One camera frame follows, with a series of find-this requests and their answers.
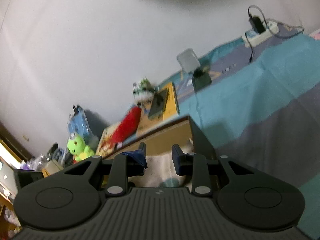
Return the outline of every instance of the cardboard box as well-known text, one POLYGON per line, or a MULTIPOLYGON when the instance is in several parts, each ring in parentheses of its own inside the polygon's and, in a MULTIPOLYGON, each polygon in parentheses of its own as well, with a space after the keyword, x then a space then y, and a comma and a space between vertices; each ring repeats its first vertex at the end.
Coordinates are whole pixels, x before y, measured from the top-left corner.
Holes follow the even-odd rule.
POLYGON ((213 146, 190 116, 164 124, 118 149, 107 159, 113 159, 124 151, 137 150, 141 142, 146 144, 147 156, 159 156, 170 152, 174 144, 182 148, 192 142, 194 152, 206 156, 207 159, 217 159, 213 146))
POLYGON ((62 171, 63 167, 56 160, 49 161, 45 168, 41 170, 44 177, 48 177, 56 172, 62 171))

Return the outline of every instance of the wooden cabinet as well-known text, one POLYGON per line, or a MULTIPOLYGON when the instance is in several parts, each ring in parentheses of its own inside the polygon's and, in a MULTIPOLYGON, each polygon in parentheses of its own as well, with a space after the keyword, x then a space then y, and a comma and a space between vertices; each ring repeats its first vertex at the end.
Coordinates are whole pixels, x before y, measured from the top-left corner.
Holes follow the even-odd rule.
POLYGON ((15 225, 9 223, 4 219, 4 209, 5 207, 13 210, 12 204, 0 195, 0 205, 2 206, 0 209, 0 236, 8 235, 9 230, 14 230, 16 228, 15 225))

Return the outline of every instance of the green object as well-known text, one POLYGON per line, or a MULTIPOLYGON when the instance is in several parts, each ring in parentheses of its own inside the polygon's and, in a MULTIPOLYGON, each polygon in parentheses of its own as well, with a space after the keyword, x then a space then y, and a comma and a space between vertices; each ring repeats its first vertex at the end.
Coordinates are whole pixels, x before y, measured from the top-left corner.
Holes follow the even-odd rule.
POLYGON ((77 133, 71 134, 67 147, 77 162, 94 155, 94 151, 85 144, 84 139, 77 133))

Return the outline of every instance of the white plush toy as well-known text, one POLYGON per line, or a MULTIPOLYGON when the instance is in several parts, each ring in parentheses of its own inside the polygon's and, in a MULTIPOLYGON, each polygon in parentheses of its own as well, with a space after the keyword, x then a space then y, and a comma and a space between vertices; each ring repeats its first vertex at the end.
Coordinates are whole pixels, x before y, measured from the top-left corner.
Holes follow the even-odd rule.
POLYGON ((137 106, 144 106, 146 103, 151 103, 153 96, 156 93, 156 88, 151 85, 147 78, 133 84, 133 99, 137 106))

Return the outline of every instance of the blue cloth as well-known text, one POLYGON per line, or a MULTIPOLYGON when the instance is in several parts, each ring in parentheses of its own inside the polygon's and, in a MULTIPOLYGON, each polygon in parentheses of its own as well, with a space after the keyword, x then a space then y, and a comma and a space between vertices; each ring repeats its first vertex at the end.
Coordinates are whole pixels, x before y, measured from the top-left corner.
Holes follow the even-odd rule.
POLYGON ((217 61, 218 59, 225 57, 231 53, 239 45, 243 45, 244 41, 242 38, 238 38, 234 41, 228 42, 226 44, 220 45, 201 58, 199 58, 201 66, 210 65, 211 63, 217 61))
POLYGON ((298 227, 312 239, 320 236, 320 174, 299 188, 306 201, 298 227))
POLYGON ((135 151, 130 151, 130 152, 122 152, 121 154, 123 155, 127 155, 130 156, 131 158, 133 158, 137 163, 141 164, 142 166, 144 166, 144 168, 148 168, 147 166, 147 161, 146 158, 144 156, 144 152, 143 150, 135 150, 135 151))
POLYGON ((180 115, 189 114, 214 147, 223 146, 319 83, 319 51, 320 42, 303 34, 268 47, 254 63, 179 104, 180 115))

